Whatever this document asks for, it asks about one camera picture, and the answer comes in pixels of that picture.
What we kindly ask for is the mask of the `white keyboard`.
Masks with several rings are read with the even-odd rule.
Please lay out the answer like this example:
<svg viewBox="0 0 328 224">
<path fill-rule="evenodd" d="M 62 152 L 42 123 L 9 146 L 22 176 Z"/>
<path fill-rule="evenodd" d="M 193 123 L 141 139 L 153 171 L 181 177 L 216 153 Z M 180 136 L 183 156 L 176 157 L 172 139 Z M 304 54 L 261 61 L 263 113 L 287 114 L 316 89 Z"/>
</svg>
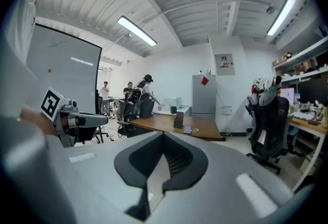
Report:
<svg viewBox="0 0 328 224">
<path fill-rule="evenodd" d="M 315 117 L 314 113 L 302 113 L 302 112 L 294 112 L 294 117 L 297 119 L 301 119 L 301 120 L 312 120 Z"/>
</svg>

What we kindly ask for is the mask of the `wooden table with black legs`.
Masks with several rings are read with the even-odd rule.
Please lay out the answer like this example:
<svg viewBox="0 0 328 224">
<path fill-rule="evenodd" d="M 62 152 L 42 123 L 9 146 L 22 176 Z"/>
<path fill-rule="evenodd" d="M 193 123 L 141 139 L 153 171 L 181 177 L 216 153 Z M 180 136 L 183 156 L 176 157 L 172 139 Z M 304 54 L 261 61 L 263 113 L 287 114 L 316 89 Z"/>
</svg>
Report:
<svg viewBox="0 0 328 224">
<path fill-rule="evenodd" d="M 168 131 L 182 134 L 183 129 L 174 128 L 174 118 L 175 116 L 153 114 L 152 117 L 147 119 L 139 118 L 133 120 L 131 121 L 131 124 L 151 131 Z M 207 141 L 223 141 L 214 119 L 185 117 L 183 120 L 183 125 L 189 126 L 193 130 L 198 129 L 198 131 L 188 134 L 189 136 Z"/>
</svg>

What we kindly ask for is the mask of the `black mesh chair with tag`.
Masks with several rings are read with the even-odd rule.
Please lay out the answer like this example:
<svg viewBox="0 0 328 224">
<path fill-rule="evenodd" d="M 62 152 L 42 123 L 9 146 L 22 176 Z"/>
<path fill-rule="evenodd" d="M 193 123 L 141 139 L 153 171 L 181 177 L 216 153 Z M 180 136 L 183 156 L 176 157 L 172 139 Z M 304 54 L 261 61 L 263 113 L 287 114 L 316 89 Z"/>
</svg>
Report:
<svg viewBox="0 0 328 224">
<path fill-rule="evenodd" d="M 293 119 L 293 115 L 289 114 L 289 101 L 278 96 L 276 91 L 253 93 L 248 101 L 247 110 L 252 116 L 253 128 L 249 138 L 252 151 L 246 156 L 279 175 L 281 169 L 276 164 L 280 156 L 290 153 L 305 157 L 303 153 L 294 151 L 295 140 L 288 137 Z"/>
</svg>

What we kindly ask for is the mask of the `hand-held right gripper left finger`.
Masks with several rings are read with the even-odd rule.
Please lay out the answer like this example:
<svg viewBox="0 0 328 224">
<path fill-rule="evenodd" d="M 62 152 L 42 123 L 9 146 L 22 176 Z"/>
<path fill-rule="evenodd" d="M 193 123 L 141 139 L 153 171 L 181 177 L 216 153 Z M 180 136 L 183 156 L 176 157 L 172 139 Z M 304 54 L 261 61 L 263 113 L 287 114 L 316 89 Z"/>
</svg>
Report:
<svg viewBox="0 0 328 224">
<path fill-rule="evenodd" d="M 48 137 L 50 162 L 73 208 L 75 223 L 142 224 L 125 213 L 139 202 L 142 190 L 125 184 L 115 170 L 114 158 L 153 135 L 73 148 L 64 148 L 58 138 Z"/>
</svg>

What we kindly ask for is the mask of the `monitor with pink screen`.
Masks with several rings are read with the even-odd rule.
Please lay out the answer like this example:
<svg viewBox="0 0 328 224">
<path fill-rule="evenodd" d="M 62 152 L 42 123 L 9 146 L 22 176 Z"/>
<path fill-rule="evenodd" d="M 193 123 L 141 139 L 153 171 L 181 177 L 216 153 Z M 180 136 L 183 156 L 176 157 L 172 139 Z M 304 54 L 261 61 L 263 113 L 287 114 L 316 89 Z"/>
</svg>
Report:
<svg viewBox="0 0 328 224">
<path fill-rule="evenodd" d="M 286 98 L 289 101 L 290 106 L 294 106 L 294 88 L 284 88 L 281 89 L 280 96 Z"/>
</svg>

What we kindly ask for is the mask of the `person's left forearm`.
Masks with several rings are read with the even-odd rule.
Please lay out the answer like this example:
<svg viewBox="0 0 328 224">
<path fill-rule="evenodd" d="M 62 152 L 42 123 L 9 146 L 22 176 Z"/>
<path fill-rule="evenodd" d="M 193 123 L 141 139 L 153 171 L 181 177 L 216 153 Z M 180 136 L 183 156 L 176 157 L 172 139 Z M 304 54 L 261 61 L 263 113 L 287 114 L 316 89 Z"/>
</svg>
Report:
<svg viewBox="0 0 328 224">
<path fill-rule="evenodd" d="M 56 136 L 52 121 L 42 112 L 30 108 L 23 108 L 20 112 L 20 119 L 37 126 L 45 135 Z"/>
</svg>

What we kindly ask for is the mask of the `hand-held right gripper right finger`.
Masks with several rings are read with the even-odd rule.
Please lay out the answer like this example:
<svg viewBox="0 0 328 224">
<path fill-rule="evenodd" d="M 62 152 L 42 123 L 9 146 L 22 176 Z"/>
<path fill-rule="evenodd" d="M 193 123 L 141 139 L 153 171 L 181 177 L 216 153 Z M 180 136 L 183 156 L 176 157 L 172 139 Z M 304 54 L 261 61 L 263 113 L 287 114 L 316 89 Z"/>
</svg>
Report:
<svg viewBox="0 0 328 224">
<path fill-rule="evenodd" d="M 152 224 L 253 224 L 260 220 L 253 201 L 257 189 L 238 180 L 248 175 L 277 207 L 293 197 L 291 189 L 239 151 L 182 134 L 181 140 L 204 151 L 208 168 L 187 190 L 168 191 L 152 213 Z"/>
</svg>

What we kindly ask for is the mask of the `black office chair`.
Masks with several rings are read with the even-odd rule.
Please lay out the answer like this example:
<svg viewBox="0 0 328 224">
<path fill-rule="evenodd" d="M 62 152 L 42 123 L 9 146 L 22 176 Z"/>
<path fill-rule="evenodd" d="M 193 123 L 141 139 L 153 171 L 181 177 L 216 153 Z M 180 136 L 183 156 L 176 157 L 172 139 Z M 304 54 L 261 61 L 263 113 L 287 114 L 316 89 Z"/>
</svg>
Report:
<svg viewBox="0 0 328 224">
<path fill-rule="evenodd" d="M 154 98 L 149 93 L 145 93 L 140 96 L 138 101 L 134 101 L 132 103 L 137 104 L 138 112 L 136 115 L 129 114 L 123 116 L 122 114 L 122 119 L 117 122 L 119 124 L 117 130 L 118 136 L 126 136 L 127 138 L 129 138 L 144 133 L 149 133 L 151 131 L 148 129 L 137 127 L 133 125 L 132 122 L 139 118 L 147 119 L 152 117 L 152 111 L 155 104 Z"/>
</svg>

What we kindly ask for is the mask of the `black monitor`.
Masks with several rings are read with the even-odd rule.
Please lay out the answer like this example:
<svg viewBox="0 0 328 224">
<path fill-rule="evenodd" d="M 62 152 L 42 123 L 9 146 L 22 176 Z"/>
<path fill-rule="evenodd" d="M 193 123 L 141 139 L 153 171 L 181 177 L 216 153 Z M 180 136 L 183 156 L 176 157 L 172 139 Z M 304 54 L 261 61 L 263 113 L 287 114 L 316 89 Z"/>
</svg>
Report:
<svg viewBox="0 0 328 224">
<path fill-rule="evenodd" d="M 328 81 L 326 78 L 310 79 L 301 82 L 299 85 L 300 102 L 310 102 L 314 104 L 315 101 L 324 106 L 328 106 Z"/>
</svg>

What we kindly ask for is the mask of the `long ceiling light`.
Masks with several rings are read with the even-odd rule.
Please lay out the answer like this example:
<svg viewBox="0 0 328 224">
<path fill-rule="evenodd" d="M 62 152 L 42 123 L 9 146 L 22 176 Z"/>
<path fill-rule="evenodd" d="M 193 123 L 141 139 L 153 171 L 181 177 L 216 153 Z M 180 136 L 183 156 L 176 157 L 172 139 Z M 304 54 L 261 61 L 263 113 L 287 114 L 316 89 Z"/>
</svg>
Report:
<svg viewBox="0 0 328 224">
<path fill-rule="evenodd" d="M 157 45 L 157 42 L 149 36 L 144 30 L 142 30 L 140 27 L 138 27 L 136 24 L 134 24 L 132 21 L 130 21 L 125 16 L 121 16 L 119 20 L 117 21 L 118 24 L 125 27 L 132 33 L 134 33 L 136 36 L 141 38 L 144 42 L 146 42 L 151 47 L 154 47 Z"/>
<path fill-rule="evenodd" d="M 289 13 L 292 11 L 296 0 L 285 0 L 281 10 L 279 11 L 277 17 L 275 18 L 272 25 L 269 27 L 268 31 L 266 32 L 267 36 L 273 36 L 276 31 L 279 29 L 281 24 L 287 18 Z"/>
</svg>

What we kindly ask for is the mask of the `brown pen holder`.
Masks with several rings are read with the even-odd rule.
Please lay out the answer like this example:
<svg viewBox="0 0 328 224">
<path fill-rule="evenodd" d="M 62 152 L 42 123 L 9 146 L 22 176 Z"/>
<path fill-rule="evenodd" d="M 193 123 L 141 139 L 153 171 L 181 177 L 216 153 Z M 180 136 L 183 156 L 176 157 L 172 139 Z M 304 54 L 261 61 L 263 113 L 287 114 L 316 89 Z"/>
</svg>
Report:
<svg viewBox="0 0 328 224">
<path fill-rule="evenodd" d="M 183 128 L 183 118 L 184 118 L 183 112 L 176 113 L 176 117 L 174 118 L 174 128 L 176 128 L 176 129 Z"/>
</svg>

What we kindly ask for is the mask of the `grey electrical panel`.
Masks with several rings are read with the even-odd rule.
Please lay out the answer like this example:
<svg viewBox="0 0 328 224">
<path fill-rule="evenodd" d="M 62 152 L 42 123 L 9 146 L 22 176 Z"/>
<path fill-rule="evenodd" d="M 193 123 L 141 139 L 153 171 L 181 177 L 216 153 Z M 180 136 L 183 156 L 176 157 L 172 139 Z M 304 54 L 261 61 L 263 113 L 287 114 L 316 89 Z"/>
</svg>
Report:
<svg viewBox="0 0 328 224">
<path fill-rule="evenodd" d="M 216 75 L 235 75 L 234 61 L 232 54 L 215 54 Z"/>
</svg>

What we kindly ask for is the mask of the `grey fridge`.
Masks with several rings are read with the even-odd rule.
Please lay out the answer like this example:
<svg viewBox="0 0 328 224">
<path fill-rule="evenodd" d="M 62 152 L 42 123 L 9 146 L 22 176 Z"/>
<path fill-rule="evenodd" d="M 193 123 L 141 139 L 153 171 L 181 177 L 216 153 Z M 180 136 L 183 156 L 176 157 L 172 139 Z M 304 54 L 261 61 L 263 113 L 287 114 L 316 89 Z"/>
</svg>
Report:
<svg viewBox="0 0 328 224">
<path fill-rule="evenodd" d="M 202 77 L 209 79 L 206 86 Z M 192 116 L 214 119 L 216 114 L 216 76 L 193 75 L 192 77 Z"/>
</svg>

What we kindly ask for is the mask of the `person's light grey shirt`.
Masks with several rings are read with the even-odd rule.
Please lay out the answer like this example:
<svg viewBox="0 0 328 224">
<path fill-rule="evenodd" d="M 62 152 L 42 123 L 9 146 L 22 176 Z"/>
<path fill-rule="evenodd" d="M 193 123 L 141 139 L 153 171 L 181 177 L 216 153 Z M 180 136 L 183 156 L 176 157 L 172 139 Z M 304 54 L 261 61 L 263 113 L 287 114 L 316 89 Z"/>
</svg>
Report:
<svg viewBox="0 0 328 224">
<path fill-rule="evenodd" d="M 18 117 L 36 78 L 26 61 L 36 0 L 13 0 L 0 24 L 0 117 Z"/>
</svg>

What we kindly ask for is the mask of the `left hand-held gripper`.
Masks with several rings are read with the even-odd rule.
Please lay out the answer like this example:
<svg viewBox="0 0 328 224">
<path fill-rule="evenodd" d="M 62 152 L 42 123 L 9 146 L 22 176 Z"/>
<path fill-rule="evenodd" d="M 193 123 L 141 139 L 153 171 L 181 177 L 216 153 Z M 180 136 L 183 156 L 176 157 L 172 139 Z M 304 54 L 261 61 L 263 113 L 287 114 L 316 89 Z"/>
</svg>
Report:
<svg viewBox="0 0 328 224">
<path fill-rule="evenodd" d="M 76 101 L 68 99 L 51 87 L 48 88 L 40 108 L 52 121 L 54 131 L 64 148 L 73 147 L 76 142 L 91 140 L 96 129 L 108 123 L 108 118 L 104 115 L 78 114 Z M 76 127 L 68 128 L 68 117 L 77 117 L 77 136 L 75 136 Z"/>
</svg>

